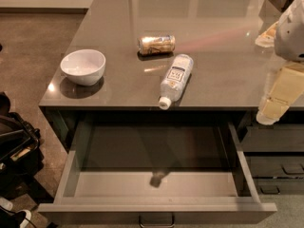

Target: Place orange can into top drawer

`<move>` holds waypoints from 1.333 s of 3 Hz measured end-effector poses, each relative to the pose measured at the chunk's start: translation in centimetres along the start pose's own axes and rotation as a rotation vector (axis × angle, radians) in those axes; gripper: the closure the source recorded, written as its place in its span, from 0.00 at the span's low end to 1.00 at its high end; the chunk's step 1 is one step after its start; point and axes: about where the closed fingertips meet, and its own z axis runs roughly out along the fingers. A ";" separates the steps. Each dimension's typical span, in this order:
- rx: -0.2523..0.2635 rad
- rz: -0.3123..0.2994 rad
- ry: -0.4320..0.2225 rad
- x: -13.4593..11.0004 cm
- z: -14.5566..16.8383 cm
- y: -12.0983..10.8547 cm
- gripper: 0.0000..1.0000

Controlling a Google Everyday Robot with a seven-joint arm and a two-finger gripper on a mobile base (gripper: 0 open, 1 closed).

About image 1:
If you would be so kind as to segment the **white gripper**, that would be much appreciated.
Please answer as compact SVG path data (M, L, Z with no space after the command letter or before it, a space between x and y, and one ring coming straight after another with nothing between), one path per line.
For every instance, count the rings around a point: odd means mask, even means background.
M295 61L267 75L256 121L272 125L304 92L304 65L296 63L304 61L304 0L294 0L278 22L258 35L255 44L263 48L275 45L277 56Z

